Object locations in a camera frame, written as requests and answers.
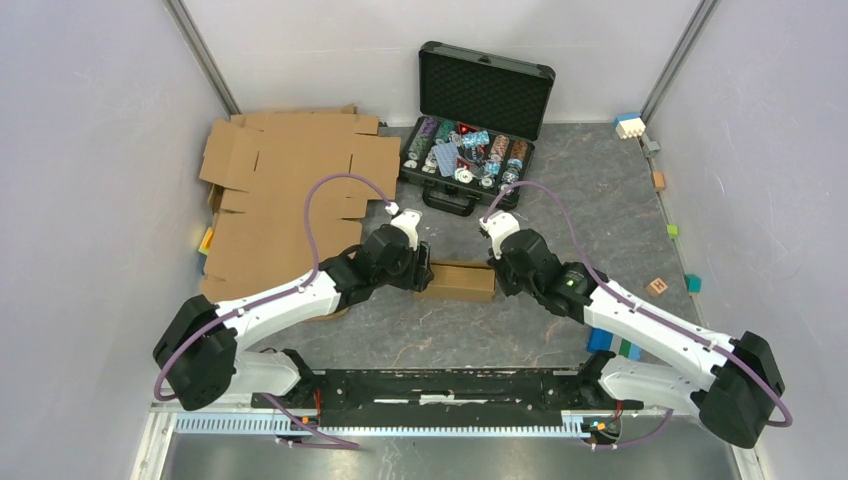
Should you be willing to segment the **brown cardboard box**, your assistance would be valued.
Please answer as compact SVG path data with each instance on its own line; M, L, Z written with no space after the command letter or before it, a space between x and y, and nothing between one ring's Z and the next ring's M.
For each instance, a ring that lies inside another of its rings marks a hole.
M432 260L431 269L434 277L417 297L478 303L495 297L495 271L486 263Z

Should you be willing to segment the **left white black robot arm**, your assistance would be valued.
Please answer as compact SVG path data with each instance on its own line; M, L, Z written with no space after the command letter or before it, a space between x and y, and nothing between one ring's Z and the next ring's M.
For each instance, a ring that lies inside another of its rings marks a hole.
M364 243L290 283L219 303L202 294L187 299L152 351L160 369L155 398L176 400L186 411L205 408L226 393L269 393L290 407L306 405L313 379L290 355L262 360L250 346L363 303L384 286L425 290L433 278L430 254L427 242L412 246L402 229L384 224Z

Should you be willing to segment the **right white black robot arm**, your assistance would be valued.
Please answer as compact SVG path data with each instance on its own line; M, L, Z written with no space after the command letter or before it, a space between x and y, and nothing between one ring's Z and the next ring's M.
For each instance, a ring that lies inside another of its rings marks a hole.
M532 229L491 225L481 233L506 295L526 293L555 316L617 335L662 360L639 367L623 355L596 355L577 382L585 405L631 400L695 415L710 433L744 449L773 425L785 383L763 337L746 331L734 338L644 303L604 273L560 261Z

